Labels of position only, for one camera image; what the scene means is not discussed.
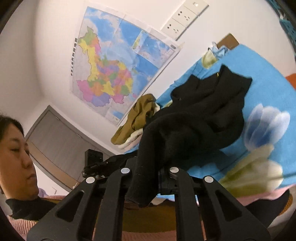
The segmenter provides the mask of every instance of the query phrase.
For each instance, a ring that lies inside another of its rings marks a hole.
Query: black device
[[[89,175],[29,231],[27,241],[88,241],[93,233],[95,241],[121,240],[124,196],[135,163],[136,157],[128,159],[109,177]],[[201,219],[208,241],[271,240],[263,224],[211,176],[200,179],[164,167],[158,177],[159,192],[175,195],[178,241],[203,241]]]

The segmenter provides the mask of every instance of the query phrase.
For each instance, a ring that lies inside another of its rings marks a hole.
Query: electrical outlet
[[[182,24],[170,18],[161,31],[172,39],[177,40],[185,31],[185,29],[186,28]]]
[[[182,5],[172,18],[184,27],[188,27],[197,18],[197,15]]]
[[[183,6],[199,16],[209,5],[203,0],[186,0]]]

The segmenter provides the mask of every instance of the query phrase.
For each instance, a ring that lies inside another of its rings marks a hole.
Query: orange object
[[[296,89],[296,74],[291,74],[287,76],[286,79],[290,82],[294,89]]]

